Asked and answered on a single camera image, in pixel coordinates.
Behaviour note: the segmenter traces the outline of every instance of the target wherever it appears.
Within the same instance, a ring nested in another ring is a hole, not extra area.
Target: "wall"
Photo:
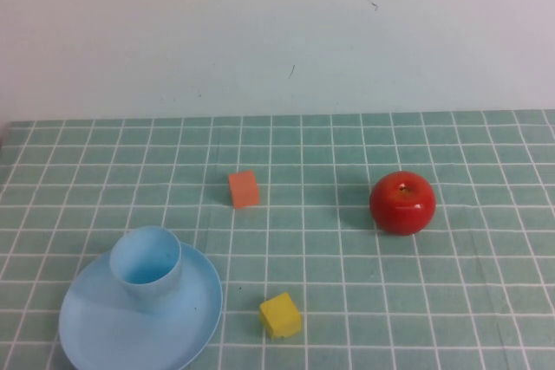
[[[555,107],[552,5],[0,0],[0,113],[21,120]]]

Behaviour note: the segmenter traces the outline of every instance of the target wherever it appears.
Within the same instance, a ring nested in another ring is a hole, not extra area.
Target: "orange cube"
[[[254,177],[253,171],[230,173],[227,178],[234,208],[244,208],[260,203],[257,179]]]

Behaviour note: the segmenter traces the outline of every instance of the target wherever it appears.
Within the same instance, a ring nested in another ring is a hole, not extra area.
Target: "light blue cup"
[[[115,244],[110,269],[138,310],[161,311],[180,287],[181,243],[162,227],[140,227]]]

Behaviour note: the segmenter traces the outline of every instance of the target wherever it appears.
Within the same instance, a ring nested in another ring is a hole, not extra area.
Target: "yellow foam block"
[[[301,314],[287,292],[260,304],[260,321],[271,338],[290,337],[301,330]]]

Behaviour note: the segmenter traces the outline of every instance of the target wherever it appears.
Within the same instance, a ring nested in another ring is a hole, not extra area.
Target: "red apple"
[[[434,216],[434,189],[416,173],[390,173],[372,189],[370,212],[376,225],[388,233],[400,236],[415,234],[426,227]]]

